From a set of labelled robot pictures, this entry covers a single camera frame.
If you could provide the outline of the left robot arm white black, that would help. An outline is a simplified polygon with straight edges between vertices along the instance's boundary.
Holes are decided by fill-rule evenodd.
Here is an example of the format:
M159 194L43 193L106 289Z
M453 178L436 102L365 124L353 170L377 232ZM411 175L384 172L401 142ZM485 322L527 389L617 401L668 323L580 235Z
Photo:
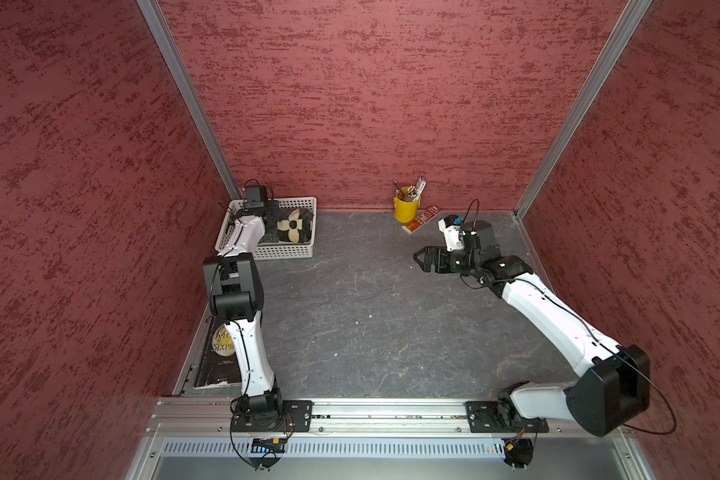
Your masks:
M241 393L232 406L233 423L276 428L283 421L283 400L262 335L263 284L254 252L272 219L267 200L246 200L229 214L233 230L218 253L203 263L212 316L222 322L236 352Z

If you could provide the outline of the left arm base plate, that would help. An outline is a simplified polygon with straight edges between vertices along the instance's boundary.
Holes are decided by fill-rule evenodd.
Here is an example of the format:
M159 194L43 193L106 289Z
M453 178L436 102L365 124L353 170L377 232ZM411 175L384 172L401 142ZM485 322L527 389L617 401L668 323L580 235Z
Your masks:
M308 432L314 402L285 400L281 414L276 412L243 414L235 408L230 421L231 432L275 432L284 435Z

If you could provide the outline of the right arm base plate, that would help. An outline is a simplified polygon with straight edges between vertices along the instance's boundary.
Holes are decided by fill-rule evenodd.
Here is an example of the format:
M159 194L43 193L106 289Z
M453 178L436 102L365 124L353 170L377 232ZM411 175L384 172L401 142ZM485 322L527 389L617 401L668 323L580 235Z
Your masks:
M522 417L509 400L467 401L466 418L472 433L518 434L548 433L546 420Z

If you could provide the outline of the black pillowcase with beige flowers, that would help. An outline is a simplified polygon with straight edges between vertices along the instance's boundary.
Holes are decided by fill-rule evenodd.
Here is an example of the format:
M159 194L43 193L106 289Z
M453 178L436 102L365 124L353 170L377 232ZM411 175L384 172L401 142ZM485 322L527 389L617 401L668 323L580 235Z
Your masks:
M265 244L308 244L313 236L314 213L306 207L279 208L277 230L266 231Z

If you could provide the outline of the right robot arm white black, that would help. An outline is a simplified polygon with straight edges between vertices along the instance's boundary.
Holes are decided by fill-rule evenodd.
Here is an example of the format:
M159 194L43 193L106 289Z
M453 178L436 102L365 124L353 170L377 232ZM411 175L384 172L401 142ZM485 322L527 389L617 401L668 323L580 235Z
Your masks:
M449 215L438 223L442 246L413 255L425 272L472 278L525 316L563 355L577 379L567 383L519 382L501 390L483 413L479 428L521 432L532 421L577 423L603 437L650 406L650 360L639 347L624 347L560 300L516 255L502 254L492 226Z

